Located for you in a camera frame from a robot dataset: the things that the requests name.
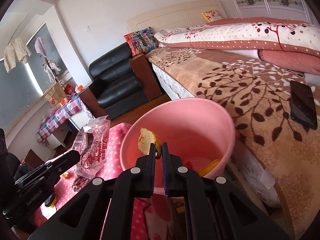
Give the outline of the yellow plastic wrapper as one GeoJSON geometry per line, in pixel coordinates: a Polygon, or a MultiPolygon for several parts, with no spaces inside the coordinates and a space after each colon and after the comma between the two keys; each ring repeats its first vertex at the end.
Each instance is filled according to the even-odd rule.
{"type": "Polygon", "coordinates": [[[208,166],[199,170],[198,174],[201,177],[204,177],[206,174],[208,174],[210,171],[212,171],[219,164],[220,161],[221,161],[221,159],[215,159],[208,166]]]}

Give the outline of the clear red snack bag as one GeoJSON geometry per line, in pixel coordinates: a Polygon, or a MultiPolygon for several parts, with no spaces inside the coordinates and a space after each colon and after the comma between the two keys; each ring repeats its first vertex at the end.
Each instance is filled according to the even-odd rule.
{"type": "Polygon", "coordinates": [[[93,179],[106,163],[108,136],[111,121],[107,116],[91,119],[78,132],[72,149],[80,154],[75,174],[93,179]]]}

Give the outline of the orange peel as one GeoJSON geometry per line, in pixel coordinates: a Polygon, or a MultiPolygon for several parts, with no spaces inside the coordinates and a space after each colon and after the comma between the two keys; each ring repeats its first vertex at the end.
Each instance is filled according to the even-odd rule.
{"type": "Polygon", "coordinates": [[[147,128],[141,128],[138,138],[138,149],[144,155],[148,155],[150,152],[150,146],[154,144],[156,149],[156,159],[160,159],[162,156],[162,144],[160,139],[147,128]]]}

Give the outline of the pink plastic trash bucket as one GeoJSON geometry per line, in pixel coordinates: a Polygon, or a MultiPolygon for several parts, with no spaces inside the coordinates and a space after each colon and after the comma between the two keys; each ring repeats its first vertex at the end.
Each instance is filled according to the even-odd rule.
{"type": "Polygon", "coordinates": [[[134,167],[142,157],[138,149],[140,129],[146,128],[168,145],[187,168],[199,172],[214,160],[220,162],[205,177],[223,175],[235,144],[235,126],[220,104],[202,98],[172,100],[145,113],[128,130],[120,148],[122,169],[134,167]]]}

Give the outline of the black leather sofa left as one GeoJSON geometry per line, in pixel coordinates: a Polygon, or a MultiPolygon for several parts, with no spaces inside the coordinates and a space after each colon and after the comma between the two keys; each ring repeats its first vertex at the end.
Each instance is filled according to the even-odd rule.
{"type": "Polygon", "coordinates": [[[8,152],[6,161],[10,175],[14,181],[44,164],[44,161],[32,149],[29,150],[21,161],[14,154],[8,152]]]}

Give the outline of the white side table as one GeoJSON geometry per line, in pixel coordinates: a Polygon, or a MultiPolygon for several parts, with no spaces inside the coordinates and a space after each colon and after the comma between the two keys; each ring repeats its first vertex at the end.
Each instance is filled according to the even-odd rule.
{"type": "Polygon", "coordinates": [[[65,148],[72,134],[76,134],[82,126],[88,123],[89,119],[93,118],[94,116],[89,110],[83,109],[62,124],[58,124],[57,128],[53,126],[54,130],[49,132],[48,137],[43,142],[47,143],[47,146],[53,151],[57,148],[65,148]]]}

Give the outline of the plaid tablecloth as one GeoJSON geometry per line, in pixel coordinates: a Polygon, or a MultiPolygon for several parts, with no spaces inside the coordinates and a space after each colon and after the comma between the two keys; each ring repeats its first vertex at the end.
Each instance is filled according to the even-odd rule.
{"type": "Polygon", "coordinates": [[[49,137],[56,129],[58,129],[69,118],[82,111],[82,103],[80,96],[74,96],[61,106],[39,129],[36,133],[38,142],[43,142],[49,137]]]}

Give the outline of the brown paper bag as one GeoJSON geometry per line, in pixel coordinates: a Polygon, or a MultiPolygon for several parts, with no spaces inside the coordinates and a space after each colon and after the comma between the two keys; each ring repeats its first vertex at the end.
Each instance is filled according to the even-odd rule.
{"type": "Polygon", "coordinates": [[[45,99],[54,107],[59,108],[60,102],[67,98],[61,83],[53,85],[44,95],[45,99]]]}

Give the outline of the bed with brown leaf blanket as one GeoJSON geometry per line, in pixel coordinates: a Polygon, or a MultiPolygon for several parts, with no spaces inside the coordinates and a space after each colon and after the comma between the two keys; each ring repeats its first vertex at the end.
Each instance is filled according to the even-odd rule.
{"type": "Polygon", "coordinates": [[[222,50],[157,48],[146,57],[170,96],[228,111],[237,168],[262,201],[281,207],[289,236],[300,239],[319,211],[319,130],[290,116],[290,82],[304,76],[222,50]]]}

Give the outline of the red box on table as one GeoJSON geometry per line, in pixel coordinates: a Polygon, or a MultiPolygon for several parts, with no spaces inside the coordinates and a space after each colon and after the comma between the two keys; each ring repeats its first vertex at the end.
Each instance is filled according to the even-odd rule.
{"type": "Polygon", "coordinates": [[[72,96],[75,93],[75,88],[70,84],[65,85],[64,92],[66,95],[72,96]]]}

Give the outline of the black smartphone on bed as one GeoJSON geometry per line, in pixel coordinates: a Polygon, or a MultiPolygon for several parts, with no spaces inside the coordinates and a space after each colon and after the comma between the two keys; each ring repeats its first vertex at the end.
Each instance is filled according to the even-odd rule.
{"type": "Polygon", "coordinates": [[[291,119],[311,129],[318,128],[316,106],[308,85],[290,81],[291,119]]]}

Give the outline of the coat stand with clothes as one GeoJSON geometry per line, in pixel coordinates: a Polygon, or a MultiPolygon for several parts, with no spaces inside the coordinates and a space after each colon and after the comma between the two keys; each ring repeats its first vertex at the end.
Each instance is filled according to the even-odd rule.
{"type": "Polygon", "coordinates": [[[49,60],[47,52],[44,47],[43,39],[38,37],[34,45],[35,51],[44,58],[44,71],[47,73],[51,83],[58,83],[56,72],[60,72],[61,69],[58,67],[55,61],[49,60]]]}

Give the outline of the hanging cream knit sweater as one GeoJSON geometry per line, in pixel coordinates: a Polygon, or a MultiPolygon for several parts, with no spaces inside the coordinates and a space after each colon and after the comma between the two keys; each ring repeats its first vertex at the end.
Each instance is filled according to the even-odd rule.
{"type": "Polygon", "coordinates": [[[17,62],[27,63],[28,57],[31,56],[31,51],[25,45],[23,40],[18,37],[13,42],[10,42],[4,50],[4,66],[7,73],[16,67],[17,62]]]}

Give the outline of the colourful printed cushion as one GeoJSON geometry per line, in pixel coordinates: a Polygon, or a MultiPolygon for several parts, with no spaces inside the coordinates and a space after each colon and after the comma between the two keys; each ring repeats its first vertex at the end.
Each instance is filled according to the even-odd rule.
{"type": "Polygon", "coordinates": [[[151,27],[126,34],[124,38],[131,49],[132,56],[149,53],[158,46],[151,27]]]}

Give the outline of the white pink dotted duvet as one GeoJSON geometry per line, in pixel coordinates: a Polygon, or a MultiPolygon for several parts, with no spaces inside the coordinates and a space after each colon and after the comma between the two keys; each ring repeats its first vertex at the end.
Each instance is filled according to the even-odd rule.
{"type": "Polygon", "coordinates": [[[253,50],[264,61],[319,74],[319,27],[269,17],[224,18],[186,28],[162,29],[158,42],[175,48],[253,50]]]}

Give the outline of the yellow red small pillow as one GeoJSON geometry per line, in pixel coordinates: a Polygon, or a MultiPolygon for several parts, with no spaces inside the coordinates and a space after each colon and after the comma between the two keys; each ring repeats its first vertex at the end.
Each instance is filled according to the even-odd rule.
{"type": "Polygon", "coordinates": [[[208,10],[208,11],[202,12],[201,15],[204,17],[204,19],[207,22],[214,22],[214,21],[223,19],[223,17],[220,15],[220,13],[217,10],[208,10]]]}

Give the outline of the cream bed headboard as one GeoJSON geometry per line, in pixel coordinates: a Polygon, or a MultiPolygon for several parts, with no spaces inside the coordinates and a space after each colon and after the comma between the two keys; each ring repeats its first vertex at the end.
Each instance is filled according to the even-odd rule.
{"type": "Polygon", "coordinates": [[[220,1],[199,0],[177,3],[145,12],[129,19],[127,27],[131,32],[151,27],[154,33],[162,29],[192,27],[207,22],[201,13],[208,10],[217,10],[223,18],[227,17],[220,1]]]}

